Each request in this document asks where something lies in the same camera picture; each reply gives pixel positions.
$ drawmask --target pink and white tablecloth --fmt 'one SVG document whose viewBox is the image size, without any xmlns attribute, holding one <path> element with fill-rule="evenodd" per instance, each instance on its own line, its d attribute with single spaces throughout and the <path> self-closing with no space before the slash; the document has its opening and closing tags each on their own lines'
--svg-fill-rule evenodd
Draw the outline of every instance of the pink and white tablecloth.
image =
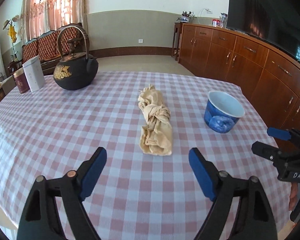
<svg viewBox="0 0 300 240">
<path fill-rule="evenodd" d="M 45 78 L 41 90 L 21 95 L 14 88 L 0 103 L 0 206 L 15 224 L 38 175 L 59 178 L 99 146 L 107 150 L 108 160 L 83 205 L 102 239 L 194 238 L 212 203 L 188 163 L 192 147 L 234 177 L 258 176 L 277 229 L 288 221 L 290 184 L 279 182 L 272 163 L 251 152 L 256 140 L 275 141 L 239 87 L 173 74 L 101 72 L 88 87 L 66 91 L 52 76 Z M 171 156 L 146 155 L 138 145 L 145 120 L 137 97 L 150 83 L 162 91 L 171 111 Z M 203 120 L 209 90 L 233 95 L 245 109 L 227 134 L 214 132 Z M 57 202 L 66 236 L 73 239 L 61 200 Z M 221 239 L 230 234 L 237 203 Z"/>
</svg>

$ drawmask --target white box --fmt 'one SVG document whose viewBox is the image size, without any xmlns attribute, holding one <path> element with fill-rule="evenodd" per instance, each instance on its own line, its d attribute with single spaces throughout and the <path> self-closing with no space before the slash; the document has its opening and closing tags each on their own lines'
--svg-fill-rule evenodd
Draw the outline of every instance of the white box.
<svg viewBox="0 0 300 240">
<path fill-rule="evenodd" d="M 46 83 L 39 56 L 35 56 L 23 63 L 23 70 L 25 72 L 31 92 L 41 89 Z"/>
</svg>

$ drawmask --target sofa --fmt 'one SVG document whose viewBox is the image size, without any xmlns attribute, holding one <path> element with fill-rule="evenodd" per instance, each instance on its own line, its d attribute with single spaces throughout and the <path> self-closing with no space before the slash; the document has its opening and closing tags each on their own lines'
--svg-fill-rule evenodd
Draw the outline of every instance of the sofa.
<svg viewBox="0 0 300 240">
<path fill-rule="evenodd" d="M 57 46 L 58 35 L 66 26 L 62 26 L 56 31 L 49 31 L 42 34 L 38 38 L 34 38 L 26 42 L 26 44 L 22 46 L 22 63 L 26 62 L 32 57 L 39 55 L 43 74 L 53 74 L 55 66 L 61 59 Z M 73 38 L 80 38 L 79 31 L 73 27 L 67 28 L 61 37 L 62 52 L 64 55 L 69 53 L 69 40 Z"/>
</svg>

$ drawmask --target baseboard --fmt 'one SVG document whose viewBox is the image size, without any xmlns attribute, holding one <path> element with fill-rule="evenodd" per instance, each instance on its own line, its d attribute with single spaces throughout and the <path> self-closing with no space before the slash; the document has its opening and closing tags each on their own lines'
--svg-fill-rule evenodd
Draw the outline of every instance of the baseboard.
<svg viewBox="0 0 300 240">
<path fill-rule="evenodd" d="M 109 49 L 95 49 L 91 50 L 90 54 L 94 57 L 114 57 L 126 55 L 164 55 L 170 56 L 172 48 L 167 47 L 118 47 Z"/>
</svg>

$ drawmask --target plant pot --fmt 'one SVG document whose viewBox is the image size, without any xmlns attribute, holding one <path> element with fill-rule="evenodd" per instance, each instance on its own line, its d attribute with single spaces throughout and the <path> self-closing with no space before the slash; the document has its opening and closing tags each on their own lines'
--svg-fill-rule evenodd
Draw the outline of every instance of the plant pot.
<svg viewBox="0 0 300 240">
<path fill-rule="evenodd" d="M 182 22 L 182 23 L 189 23 L 190 22 L 190 17 L 181 16 L 180 17 L 180 22 Z"/>
</svg>

